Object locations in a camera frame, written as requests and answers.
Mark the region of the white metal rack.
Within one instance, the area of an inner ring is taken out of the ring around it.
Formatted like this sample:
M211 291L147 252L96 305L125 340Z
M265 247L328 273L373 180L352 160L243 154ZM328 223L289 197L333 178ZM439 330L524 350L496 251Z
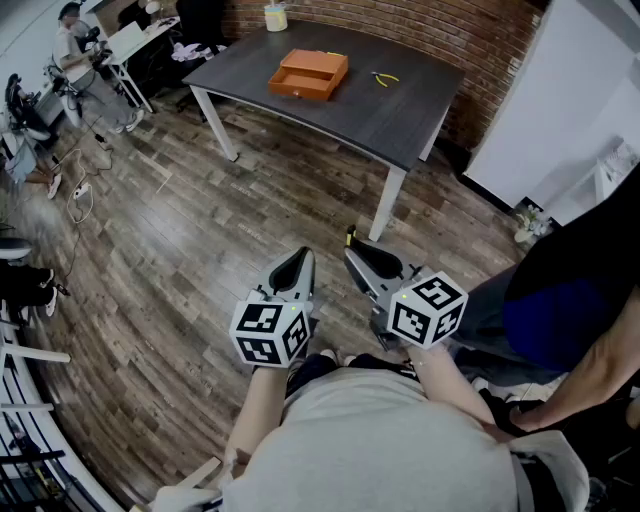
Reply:
M45 434L55 406L41 397L29 370L30 364L68 363L71 357L22 346L23 327L0 301L0 496L13 512L82 512L60 465L65 450Z

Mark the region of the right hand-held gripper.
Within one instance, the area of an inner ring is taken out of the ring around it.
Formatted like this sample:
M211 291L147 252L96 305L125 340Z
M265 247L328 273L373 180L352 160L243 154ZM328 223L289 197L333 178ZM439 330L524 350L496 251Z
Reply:
M397 254L360 239L344 247L344 261L357 287L373 300L385 296L383 278L406 275ZM390 305L374 322L374 332L384 350L404 344L428 350L456 332L468 299L468 293L443 271L412 278L391 295Z

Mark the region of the person's grey shirt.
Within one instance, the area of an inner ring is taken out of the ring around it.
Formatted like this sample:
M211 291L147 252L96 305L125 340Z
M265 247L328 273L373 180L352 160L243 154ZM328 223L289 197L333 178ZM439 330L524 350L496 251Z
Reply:
M562 433L513 438L464 395L337 369L283 401L255 447L233 439L212 488L163 487L152 512L585 512L588 472Z

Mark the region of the black office chair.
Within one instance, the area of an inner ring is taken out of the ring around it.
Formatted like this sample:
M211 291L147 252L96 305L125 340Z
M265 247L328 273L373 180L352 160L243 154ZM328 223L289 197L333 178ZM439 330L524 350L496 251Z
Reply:
M214 54L229 42L222 32L225 0L176 0L183 35L189 43L199 43Z

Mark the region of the white partition panel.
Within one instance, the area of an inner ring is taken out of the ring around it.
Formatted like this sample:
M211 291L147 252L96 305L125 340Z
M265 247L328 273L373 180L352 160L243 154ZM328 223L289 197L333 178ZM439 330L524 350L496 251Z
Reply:
M464 175L511 209L565 160L640 53L629 0L551 0Z

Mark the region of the person's black trousers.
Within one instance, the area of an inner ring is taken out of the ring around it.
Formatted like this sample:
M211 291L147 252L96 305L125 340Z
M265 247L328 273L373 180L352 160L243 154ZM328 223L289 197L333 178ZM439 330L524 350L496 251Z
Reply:
M373 370L388 370L416 382L419 381L411 365L392 363L371 354L363 353L348 356L343 364L339 364L331 350L324 350L308 356L302 364L290 373L287 380L286 397L315 379L319 379L341 368L359 368Z

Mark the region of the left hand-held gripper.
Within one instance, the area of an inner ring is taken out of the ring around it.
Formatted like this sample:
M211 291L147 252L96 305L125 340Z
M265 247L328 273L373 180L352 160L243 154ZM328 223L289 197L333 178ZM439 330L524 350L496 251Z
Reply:
M257 288L236 304L229 335L242 361L287 368L310 341L314 327L315 256L309 247L271 262Z

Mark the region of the orange drawer box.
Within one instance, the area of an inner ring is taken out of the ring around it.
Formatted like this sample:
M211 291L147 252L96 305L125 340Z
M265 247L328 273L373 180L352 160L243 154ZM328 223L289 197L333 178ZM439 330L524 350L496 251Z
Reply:
M294 49L268 82L269 91L282 96L328 101L347 74L347 56Z

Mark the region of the white table leg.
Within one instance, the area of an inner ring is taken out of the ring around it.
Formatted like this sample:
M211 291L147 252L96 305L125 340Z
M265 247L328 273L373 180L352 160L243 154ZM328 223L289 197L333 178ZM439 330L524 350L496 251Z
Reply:
M435 141L436 141L436 139L437 139L437 137L438 137L438 135L440 133L442 125L443 125L443 123L445 121L445 118L447 116L447 113L448 113L448 110L445 110L443 112L440 120L437 122L436 127L434 128L432 134L430 135L429 140L427 141L427 143L425 144L422 152L420 153L419 159L422 162L426 162L427 161L427 159L428 159L428 157L429 157L429 155L430 155L430 153L432 151L432 148L433 148L433 146L435 144Z

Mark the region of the white desk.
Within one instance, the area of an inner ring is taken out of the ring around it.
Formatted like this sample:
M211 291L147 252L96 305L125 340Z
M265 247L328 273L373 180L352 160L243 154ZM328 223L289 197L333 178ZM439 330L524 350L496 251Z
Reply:
M150 103L147 101L146 97L128 72L128 61L136 53L141 51L161 35L168 32L179 22L180 17L173 16L162 18L152 23L143 30L145 33L145 40L142 44L139 44L133 50L130 50L124 58L116 58L112 53L112 55L105 60L105 64L111 70L116 80L122 86L126 95L134 103L136 108L144 107L149 113L154 113L154 109L151 107Z

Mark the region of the white shelf unit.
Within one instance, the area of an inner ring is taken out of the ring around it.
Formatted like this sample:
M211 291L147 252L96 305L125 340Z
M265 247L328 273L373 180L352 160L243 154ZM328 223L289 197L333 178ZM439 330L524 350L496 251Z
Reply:
M605 156L598 158L594 173L596 204L599 205L606 200L638 163L640 153L624 139L613 146Z

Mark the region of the white laptop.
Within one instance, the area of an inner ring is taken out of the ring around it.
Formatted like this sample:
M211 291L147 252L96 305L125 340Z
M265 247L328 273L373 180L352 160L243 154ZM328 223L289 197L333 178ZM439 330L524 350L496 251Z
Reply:
M139 24L134 21L110 36L107 43L116 58L124 58L130 50L142 44L144 40L144 31L140 28Z

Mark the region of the person's right forearm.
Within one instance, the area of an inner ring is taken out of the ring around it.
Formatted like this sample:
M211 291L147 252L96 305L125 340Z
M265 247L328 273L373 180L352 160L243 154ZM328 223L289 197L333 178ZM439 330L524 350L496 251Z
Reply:
M483 426L496 427L488 405L460 372L445 345L428 350L411 345L406 352L429 400L449 404Z

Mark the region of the pile of light clothes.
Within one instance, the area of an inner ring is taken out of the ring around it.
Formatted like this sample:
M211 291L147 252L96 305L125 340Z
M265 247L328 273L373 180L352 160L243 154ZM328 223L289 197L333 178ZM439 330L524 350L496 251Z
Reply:
M225 45L217 45L215 47L215 51L213 51L210 47L205 47L204 45L198 43L189 45L175 43L173 45L171 59L177 62L187 62L199 59L210 60L215 55L226 49L227 47Z

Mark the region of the person's left forearm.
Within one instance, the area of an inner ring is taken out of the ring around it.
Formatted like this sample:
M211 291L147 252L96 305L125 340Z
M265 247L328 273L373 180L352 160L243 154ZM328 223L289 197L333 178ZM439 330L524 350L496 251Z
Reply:
M231 431L224 462L233 479L246 470L260 443L279 427L284 409L288 370L258 367L254 370L248 392Z

